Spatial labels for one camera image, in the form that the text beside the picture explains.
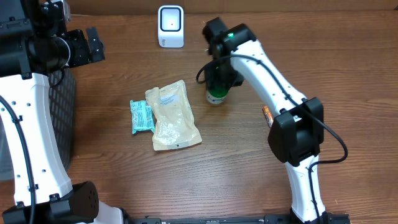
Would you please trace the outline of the beige powder pouch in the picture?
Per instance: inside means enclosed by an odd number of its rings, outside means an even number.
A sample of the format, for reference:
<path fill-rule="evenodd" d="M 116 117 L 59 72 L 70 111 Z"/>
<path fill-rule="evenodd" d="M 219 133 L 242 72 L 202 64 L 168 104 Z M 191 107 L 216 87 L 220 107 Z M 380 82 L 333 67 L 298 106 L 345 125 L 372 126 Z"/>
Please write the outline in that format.
<path fill-rule="evenodd" d="M 146 102 L 156 119 L 152 137 L 154 150 L 182 149 L 202 142 L 183 80 L 147 90 Z"/>

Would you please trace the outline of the orange tissue packet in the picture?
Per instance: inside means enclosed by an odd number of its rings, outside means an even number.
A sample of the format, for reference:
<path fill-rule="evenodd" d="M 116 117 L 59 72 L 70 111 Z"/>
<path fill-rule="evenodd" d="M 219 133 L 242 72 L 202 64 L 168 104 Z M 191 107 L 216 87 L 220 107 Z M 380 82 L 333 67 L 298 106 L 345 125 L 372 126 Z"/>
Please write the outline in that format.
<path fill-rule="evenodd" d="M 274 122 L 274 120 L 273 120 L 271 111 L 269 110 L 269 108 L 268 108 L 267 105 L 265 105 L 265 106 L 262 108 L 262 112 L 263 112 L 263 114 L 264 114 L 264 116 L 265 116 L 265 118 L 266 118 L 266 120 L 267 120 L 267 123 L 268 123 L 269 127 L 271 128 L 271 127 L 272 127 L 272 124 L 273 124 L 273 122 Z"/>

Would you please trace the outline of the grey plastic mesh basket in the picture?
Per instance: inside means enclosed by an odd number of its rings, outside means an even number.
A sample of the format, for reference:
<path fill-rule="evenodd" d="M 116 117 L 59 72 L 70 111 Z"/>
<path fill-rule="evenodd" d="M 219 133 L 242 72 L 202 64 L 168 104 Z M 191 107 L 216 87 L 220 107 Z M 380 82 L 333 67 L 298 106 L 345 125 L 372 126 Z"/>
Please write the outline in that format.
<path fill-rule="evenodd" d="M 49 76 L 49 107 L 58 151 L 64 168 L 70 166 L 72 153 L 76 83 L 65 68 Z"/>

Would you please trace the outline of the teal snack packet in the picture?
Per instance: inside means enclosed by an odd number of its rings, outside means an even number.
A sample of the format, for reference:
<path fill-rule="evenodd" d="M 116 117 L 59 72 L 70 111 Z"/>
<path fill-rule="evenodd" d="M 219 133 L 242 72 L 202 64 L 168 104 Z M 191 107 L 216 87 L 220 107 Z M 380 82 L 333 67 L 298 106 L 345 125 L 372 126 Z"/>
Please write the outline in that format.
<path fill-rule="evenodd" d="M 130 110 L 132 115 L 132 134 L 142 131 L 155 133 L 152 108 L 147 104 L 146 100 L 131 100 Z"/>

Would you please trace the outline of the green lid jar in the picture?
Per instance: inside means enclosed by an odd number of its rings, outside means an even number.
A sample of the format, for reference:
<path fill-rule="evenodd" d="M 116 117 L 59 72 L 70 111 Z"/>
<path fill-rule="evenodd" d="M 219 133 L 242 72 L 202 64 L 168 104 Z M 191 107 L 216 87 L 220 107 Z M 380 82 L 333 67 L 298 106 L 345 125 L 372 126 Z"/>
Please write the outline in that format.
<path fill-rule="evenodd" d="M 225 88 L 207 89 L 206 100 L 211 104 L 218 105 L 224 102 L 227 95 L 228 90 Z"/>

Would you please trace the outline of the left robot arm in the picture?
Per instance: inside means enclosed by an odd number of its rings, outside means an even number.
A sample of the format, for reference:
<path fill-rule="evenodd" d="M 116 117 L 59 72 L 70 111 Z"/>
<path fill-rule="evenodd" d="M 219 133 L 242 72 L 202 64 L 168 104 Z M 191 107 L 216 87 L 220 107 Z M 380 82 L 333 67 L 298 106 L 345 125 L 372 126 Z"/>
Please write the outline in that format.
<path fill-rule="evenodd" d="M 66 1 L 1 2 L 1 118 L 14 171 L 5 223 L 127 223 L 98 198 L 94 183 L 72 184 L 50 114 L 49 75 L 104 60 L 96 29 L 66 28 Z"/>

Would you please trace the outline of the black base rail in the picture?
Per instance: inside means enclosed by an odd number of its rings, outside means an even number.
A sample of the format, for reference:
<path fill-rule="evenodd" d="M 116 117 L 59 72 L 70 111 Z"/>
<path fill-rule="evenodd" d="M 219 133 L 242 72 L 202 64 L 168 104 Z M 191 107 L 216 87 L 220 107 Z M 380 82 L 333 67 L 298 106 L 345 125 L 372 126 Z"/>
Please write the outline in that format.
<path fill-rule="evenodd" d="M 301 222 L 293 213 L 287 215 L 265 215 L 264 217 L 236 217 L 236 218 L 186 218 L 164 220 L 160 218 L 127 218 L 124 223 L 129 224 L 299 224 L 325 223 L 350 224 L 349 215 L 334 215 L 324 212 L 321 221 Z"/>

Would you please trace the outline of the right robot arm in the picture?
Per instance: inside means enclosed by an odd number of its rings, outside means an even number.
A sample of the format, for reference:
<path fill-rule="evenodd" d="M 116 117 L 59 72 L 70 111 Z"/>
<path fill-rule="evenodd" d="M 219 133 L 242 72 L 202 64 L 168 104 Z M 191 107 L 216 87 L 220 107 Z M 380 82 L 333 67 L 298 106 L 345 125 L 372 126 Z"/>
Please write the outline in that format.
<path fill-rule="evenodd" d="M 203 35 L 213 57 L 201 69 L 207 101 L 224 102 L 229 90 L 244 81 L 253 87 L 266 106 L 270 148 L 287 169 L 292 213 L 298 223 L 321 223 L 326 209 L 317 172 L 324 139 L 320 100 L 309 100 L 283 77 L 247 25 L 228 29 L 217 17 L 206 23 Z"/>

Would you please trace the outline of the white barcode scanner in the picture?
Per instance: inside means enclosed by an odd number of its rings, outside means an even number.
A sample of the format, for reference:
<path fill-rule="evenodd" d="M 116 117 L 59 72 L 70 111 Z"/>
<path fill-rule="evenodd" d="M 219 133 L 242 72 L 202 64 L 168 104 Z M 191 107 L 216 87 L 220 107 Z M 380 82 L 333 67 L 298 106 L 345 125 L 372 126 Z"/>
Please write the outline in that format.
<path fill-rule="evenodd" d="M 158 40 L 163 48 L 184 46 L 184 10 L 178 5 L 163 5 L 158 10 Z"/>

